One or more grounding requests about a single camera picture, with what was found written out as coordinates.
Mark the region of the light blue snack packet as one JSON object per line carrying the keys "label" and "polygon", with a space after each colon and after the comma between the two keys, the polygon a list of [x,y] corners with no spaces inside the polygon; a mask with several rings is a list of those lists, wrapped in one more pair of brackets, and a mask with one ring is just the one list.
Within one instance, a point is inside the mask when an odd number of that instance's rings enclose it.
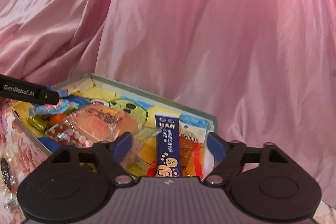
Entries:
{"label": "light blue snack packet", "polygon": [[68,110],[77,109],[79,104],[69,100],[60,100],[56,105],[44,104],[29,109],[29,116],[64,114]]}

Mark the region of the small orange mandarin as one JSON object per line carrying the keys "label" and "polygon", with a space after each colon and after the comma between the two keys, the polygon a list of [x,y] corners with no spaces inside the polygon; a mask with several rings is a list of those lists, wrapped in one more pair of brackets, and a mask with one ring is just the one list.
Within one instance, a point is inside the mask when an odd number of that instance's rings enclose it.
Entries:
{"label": "small orange mandarin", "polygon": [[54,114],[54,115],[50,115],[49,117],[49,123],[50,126],[54,126],[58,123],[61,123],[64,119],[66,119],[66,115],[65,114]]}

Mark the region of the yellow black snack packet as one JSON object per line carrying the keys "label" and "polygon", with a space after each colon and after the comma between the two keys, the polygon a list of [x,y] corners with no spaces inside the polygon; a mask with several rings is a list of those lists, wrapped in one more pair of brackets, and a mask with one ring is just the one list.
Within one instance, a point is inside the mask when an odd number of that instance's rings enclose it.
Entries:
{"label": "yellow black snack packet", "polygon": [[26,118],[28,123],[32,125],[41,133],[45,133],[50,128],[50,121],[48,117],[45,116],[28,116]]}

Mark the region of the orange bread snack packet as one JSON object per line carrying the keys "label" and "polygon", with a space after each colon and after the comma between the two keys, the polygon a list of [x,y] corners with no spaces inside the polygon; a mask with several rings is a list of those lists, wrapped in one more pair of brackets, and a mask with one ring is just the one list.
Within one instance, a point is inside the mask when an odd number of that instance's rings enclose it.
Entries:
{"label": "orange bread snack packet", "polygon": [[125,132],[135,134],[138,129],[138,121],[123,110],[88,105],[52,126],[46,135],[60,144],[74,143],[78,147],[91,147],[100,141],[115,141]]}

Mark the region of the dark blue milk powder sachet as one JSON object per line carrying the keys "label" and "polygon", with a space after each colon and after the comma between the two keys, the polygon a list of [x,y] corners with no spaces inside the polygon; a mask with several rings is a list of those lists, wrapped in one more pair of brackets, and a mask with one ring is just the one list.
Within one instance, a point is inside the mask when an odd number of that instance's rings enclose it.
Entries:
{"label": "dark blue milk powder sachet", "polygon": [[179,148],[179,119],[168,115],[156,115],[157,172],[158,177],[182,176]]}

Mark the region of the grey shallow snack box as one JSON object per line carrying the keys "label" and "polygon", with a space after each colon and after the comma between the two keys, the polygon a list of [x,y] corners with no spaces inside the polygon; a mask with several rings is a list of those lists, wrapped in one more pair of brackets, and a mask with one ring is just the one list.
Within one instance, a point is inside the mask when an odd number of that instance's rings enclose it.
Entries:
{"label": "grey shallow snack box", "polygon": [[206,147],[208,133],[217,127],[211,115],[93,73],[53,90],[60,94],[55,106],[13,106],[19,127],[46,154],[65,144],[92,147],[129,132],[133,145],[122,166],[134,177],[205,178],[214,168]]}

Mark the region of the floral pink bedspread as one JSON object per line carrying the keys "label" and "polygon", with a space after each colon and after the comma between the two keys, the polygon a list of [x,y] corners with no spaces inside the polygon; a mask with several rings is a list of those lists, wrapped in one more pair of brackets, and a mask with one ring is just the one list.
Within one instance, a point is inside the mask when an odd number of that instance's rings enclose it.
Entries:
{"label": "floral pink bedspread", "polygon": [[1,179],[1,223],[22,223],[25,216],[14,202],[19,184],[35,170],[47,155],[18,126],[11,101],[1,99],[1,158],[6,159],[11,190]]}

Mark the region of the dark dried fruit snack packet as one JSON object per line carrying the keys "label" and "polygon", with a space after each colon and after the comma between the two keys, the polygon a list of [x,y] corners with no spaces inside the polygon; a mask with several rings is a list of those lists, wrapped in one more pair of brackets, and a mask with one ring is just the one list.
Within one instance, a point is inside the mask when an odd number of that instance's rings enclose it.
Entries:
{"label": "dark dried fruit snack packet", "polygon": [[7,186],[9,190],[12,188],[12,175],[10,172],[10,167],[7,159],[5,157],[1,157],[1,173],[3,177],[3,182]]}

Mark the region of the pink satin quilt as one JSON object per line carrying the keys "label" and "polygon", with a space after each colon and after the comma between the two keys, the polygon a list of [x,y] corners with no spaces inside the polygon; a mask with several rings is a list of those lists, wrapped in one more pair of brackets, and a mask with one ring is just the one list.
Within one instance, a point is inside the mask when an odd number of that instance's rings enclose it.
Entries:
{"label": "pink satin quilt", "polygon": [[1,73],[86,72],[276,143],[335,206],[335,0],[1,0]]}

